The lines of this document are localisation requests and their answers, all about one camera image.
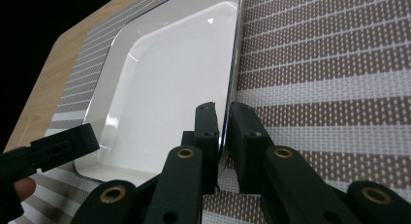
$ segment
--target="placemat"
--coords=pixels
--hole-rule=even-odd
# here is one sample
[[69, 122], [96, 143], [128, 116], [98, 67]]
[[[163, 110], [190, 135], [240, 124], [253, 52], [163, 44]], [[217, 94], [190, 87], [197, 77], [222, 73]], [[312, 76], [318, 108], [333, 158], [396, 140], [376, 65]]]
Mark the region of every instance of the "placemat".
[[[82, 124], [110, 44], [167, 0], [139, 0], [88, 33], [47, 135]], [[326, 183], [389, 186], [411, 203], [411, 0], [243, 0], [237, 100], [276, 144], [298, 150]], [[98, 183], [66, 164], [33, 175], [14, 223], [70, 223]], [[230, 159], [203, 223], [265, 223], [258, 195], [238, 194]]]

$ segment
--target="wooden table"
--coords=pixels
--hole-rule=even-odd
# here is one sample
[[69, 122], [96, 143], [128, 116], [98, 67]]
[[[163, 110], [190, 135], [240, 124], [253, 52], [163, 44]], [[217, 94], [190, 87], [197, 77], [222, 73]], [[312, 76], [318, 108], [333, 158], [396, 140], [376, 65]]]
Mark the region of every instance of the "wooden table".
[[45, 136], [88, 31], [96, 23], [134, 1], [136, 0], [111, 0], [57, 39], [10, 136], [5, 151], [22, 145], [30, 145], [32, 141]]

